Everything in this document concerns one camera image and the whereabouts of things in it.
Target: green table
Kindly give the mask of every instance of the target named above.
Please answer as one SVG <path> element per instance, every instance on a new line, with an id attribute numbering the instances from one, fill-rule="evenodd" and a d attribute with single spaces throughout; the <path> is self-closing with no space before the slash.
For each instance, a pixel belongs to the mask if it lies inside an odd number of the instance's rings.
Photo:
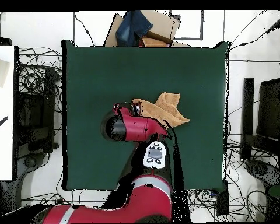
<path id="1" fill-rule="evenodd" d="M 115 189 L 134 144 L 105 140 L 100 133 L 104 115 L 116 102 L 139 98 L 154 103 L 168 92 L 181 94 L 178 109 L 191 119 L 175 128 L 185 188 L 220 190 L 227 47 L 75 47 L 62 41 L 67 100 L 63 188 Z"/>

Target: white floor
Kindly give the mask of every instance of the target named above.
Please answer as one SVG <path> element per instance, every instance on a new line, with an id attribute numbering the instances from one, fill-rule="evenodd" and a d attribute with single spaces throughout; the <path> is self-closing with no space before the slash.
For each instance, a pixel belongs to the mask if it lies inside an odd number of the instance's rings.
<path id="1" fill-rule="evenodd" d="M 204 40 L 202 41 L 181 41 L 191 46 L 197 47 L 213 47 L 220 41 L 231 41 L 247 26 L 247 24 L 255 18 L 261 10 L 206 10 L 204 11 Z M 77 12 L 78 19 L 82 20 L 86 28 L 90 31 L 93 41 L 96 46 L 102 46 L 108 33 L 110 23 L 116 12 Z M 191 18 L 184 18 L 185 12 L 182 13 L 181 25 L 188 25 L 189 30 L 199 30 L 197 21 L 187 23 Z M 20 48 L 25 47 L 48 47 L 61 52 L 61 40 L 74 40 L 78 46 L 91 46 L 92 42 L 89 36 L 85 33 L 81 23 L 74 22 L 73 12 L 29 12 L 29 13 L 3 13 L 1 15 L 0 35 L 12 39 L 14 46 Z M 269 10 L 258 16 L 236 39 L 232 47 L 243 42 L 253 41 L 258 38 L 265 30 L 267 30 L 280 17 L 280 12 L 277 10 Z M 248 44 L 243 47 L 237 47 L 229 54 L 230 58 L 230 80 L 229 80 L 229 108 L 228 112 L 238 109 L 242 106 L 242 87 L 243 79 L 252 77 L 255 80 L 254 99 L 258 100 L 259 85 L 262 81 L 280 78 L 280 29 L 270 32 L 258 41 Z M 43 58 L 43 61 L 54 62 L 56 59 L 49 57 Z M 257 103 L 254 106 L 254 130 L 257 125 Z M 232 125 L 231 133 L 240 133 L 242 111 L 236 111 L 229 117 Z M 61 125 L 61 116 L 56 114 L 55 127 Z M 239 141 L 239 136 L 232 136 L 230 139 Z M 22 198 L 29 198 L 41 194 L 56 193 L 56 185 L 60 180 L 62 172 L 62 135 L 58 133 L 55 136 L 55 142 L 58 142 L 60 147 L 51 154 L 48 165 L 39 168 L 34 173 L 26 176 Z M 234 169 L 231 169 L 231 178 L 240 186 L 241 193 L 245 198 L 247 194 L 253 190 L 261 190 L 264 188 L 259 180 L 252 178 L 242 167 L 237 169 L 239 176 Z M 66 200 L 81 202 L 88 206 L 100 206 L 108 196 L 108 191 L 63 191 L 58 185 L 58 193 Z M 236 185 L 229 186 L 230 200 L 240 196 L 239 189 Z M 35 200 L 41 200 L 45 197 L 35 197 Z M 254 204 L 265 205 L 263 195 L 254 193 L 249 200 Z M 39 201 L 23 201 L 23 204 L 35 204 Z M 241 209 L 243 200 L 233 201 L 230 203 L 230 211 Z M 237 213 L 247 213 L 244 208 Z M 204 208 L 199 208 L 192 213 L 193 222 L 213 222 L 213 217 Z M 237 221 L 245 221 L 242 215 L 233 215 Z"/>

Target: folded cloth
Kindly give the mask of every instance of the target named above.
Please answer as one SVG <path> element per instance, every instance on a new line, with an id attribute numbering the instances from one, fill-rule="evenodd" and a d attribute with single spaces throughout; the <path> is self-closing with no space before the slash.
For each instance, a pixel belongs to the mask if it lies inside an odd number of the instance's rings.
<path id="1" fill-rule="evenodd" d="M 142 38 L 145 47 L 167 47 L 167 43 L 160 40 L 155 40 L 154 38 Z"/>
<path id="2" fill-rule="evenodd" d="M 141 39 L 150 29 L 151 24 L 140 10 L 129 11 L 116 31 L 119 47 L 137 46 L 135 34 Z"/>
<path id="3" fill-rule="evenodd" d="M 177 109 L 177 105 L 180 100 L 179 93 L 162 93 L 157 99 L 156 103 L 150 103 L 146 100 L 133 99 L 133 103 L 139 103 L 141 116 L 155 118 L 168 129 L 168 126 L 164 120 L 166 120 L 171 127 L 187 123 L 190 119 L 187 119 L 181 115 Z"/>

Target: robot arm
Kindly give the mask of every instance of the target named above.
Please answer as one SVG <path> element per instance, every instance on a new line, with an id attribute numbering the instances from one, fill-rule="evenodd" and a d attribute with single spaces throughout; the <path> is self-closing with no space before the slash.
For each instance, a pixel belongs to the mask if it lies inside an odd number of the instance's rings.
<path id="1" fill-rule="evenodd" d="M 101 133 L 108 140 L 137 143 L 135 153 L 125 167 L 130 167 L 127 169 L 129 173 L 122 175 L 118 188 L 108 197 L 105 209 L 53 206 L 38 213 L 34 222 L 170 222 L 172 181 L 169 150 L 164 142 L 167 137 L 165 128 L 158 120 L 139 116 L 135 105 L 121 103 L 115 104 L 104 117 Z M 123 204 L 114 207 L 120 196 L 124 197 Z"/>

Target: white stripe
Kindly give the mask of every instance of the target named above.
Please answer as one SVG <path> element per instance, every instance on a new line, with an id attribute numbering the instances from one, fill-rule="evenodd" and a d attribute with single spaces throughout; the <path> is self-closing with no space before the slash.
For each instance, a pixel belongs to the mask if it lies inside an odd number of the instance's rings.
<path id="1" fill-rule="evenodd" d="M 158 179 L 156 177 L 141 177 L 141 178 L 137 178 L 136 180 L 134 180 L 133 183 L 135 183 L 134 188 L 144 186 L 147 184 L 152 184 L 154 187 L 163 191 L 171 200 L 171 189 L 167 185 L 167 183 L 165 183 L 161 179 Z"/>
<path id="2" fill-rule="evenodd" d="M 68 221 L 69 221 L 69 219 L 70 219 L 70 217 L 71 217 L 71 215 L 73 214 L 74 211 L 75 211 L 75 209 L 73 209 L 72 206 L 69 207 L 68 210 L 63 215 L 59 224 L 68 224 Z"/>

